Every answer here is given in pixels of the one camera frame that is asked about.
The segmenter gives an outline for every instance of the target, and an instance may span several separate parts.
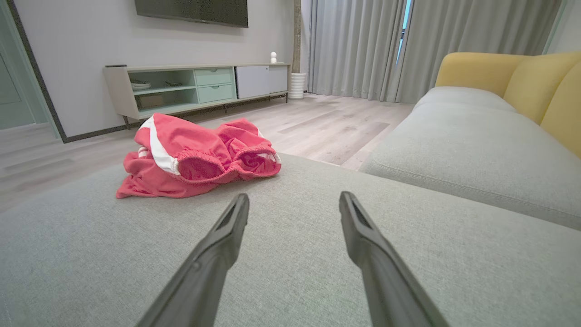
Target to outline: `yellow cushion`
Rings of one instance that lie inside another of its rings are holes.
[[[581,62],[563,78],[541,127],[581,158]]]
[[[514,70],[504,99],[523,116],[540,124],[559,83],[579,61],[581,52],[524,59]]]
[[[528,56],[455,52],[444,57],[436,86],[461,86],[504,96],[512,73]]]

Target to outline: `ribbed white pot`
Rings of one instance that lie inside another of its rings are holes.
[[[304,98],[304,81],[307,79],[307,73],[290,74],[289,99]]]

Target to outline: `wooden floor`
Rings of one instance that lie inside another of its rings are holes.
[[[357,170],[363,160],[407,115],[413,105],[330,95],[283,98],[184,117],[208,128],[247,118],[278,152]],[[68,144],[49,127],[29,125],[0,131],[0,212],[42,191],[119,165],[136,151],[135,131]]]

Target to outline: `gray curtain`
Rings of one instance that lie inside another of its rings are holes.
[[[395,101],[417,102],[435,85],[442,59],[451,52],[540,55],[560,3],[413,0]]]
[[[311,93],[383,101],[396,66],[404,0],[313,0]]]

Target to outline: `television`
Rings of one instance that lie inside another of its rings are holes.
[[[247,0],[135,0],[137,14],[248,28]]]

